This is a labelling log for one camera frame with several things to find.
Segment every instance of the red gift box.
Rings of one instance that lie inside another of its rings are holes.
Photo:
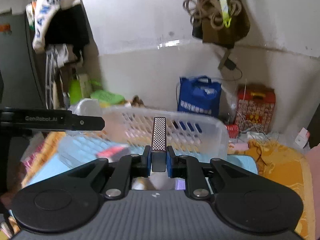
[[[276,94],[273,90],[241,88],[238,91],[235,124],[238,125],[240,131],[245,131],[257,124],[256,128],[259,132],[268,133],[275,105]]]

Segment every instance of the blue tote bag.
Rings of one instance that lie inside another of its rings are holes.
[[[221,84],[207,76],[180,78],[178,111],[193,114],[219,115]]]

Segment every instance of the light blue cloth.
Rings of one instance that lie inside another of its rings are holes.
[[[228,155],[227,161],[237,165],[243,169],[251,171],[252,173],[258,174],[257,166],[254,159],[250,156],[244,155]],[[62,163],[58,154],[55,154],[43,167],[42,169],[30,180],[28,185],[37,183],[39,181],[51,178],[65,171],[69,171],[70,168]]]
[[[72,169],[94,161],[97,158],[96,154],[120,145],[123,144],[101,138],[67,135],[59,142],[58,155],[60,161]]]

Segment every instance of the rope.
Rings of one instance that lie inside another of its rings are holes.
[[[199,27],[202,24],[203,19],[210,19],[211,27],[214,30],[221,30],[225,25],[222,17],[222,10],[219,0],[184,0],[182,4],[183,8],[190,15],[190,23],[194,27]],[[238,16],[242,11],[242,5],[239,0],[229,0],[230,16]]]

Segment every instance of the yellow blanket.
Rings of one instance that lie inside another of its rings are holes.
[[[248,155],[255,159],[259,175],[287,186],[299,194],[304,209],[296,232],[305,240],[315,240],[315,211],[312,178],[304,155],[276,141],[248,142],[249,150],[232,151],[230,154]]]
[[[51,132],[44,141],[41,152],[36,156],[33,161],[31,168],[26,174],[21,185],[22,188],[26,187],[28,182],[33,178],[33,176],[45,165],[45,163],[52,158],[52,156],[57,152],[58,144],[60,140],[66,136],[65,132]]]

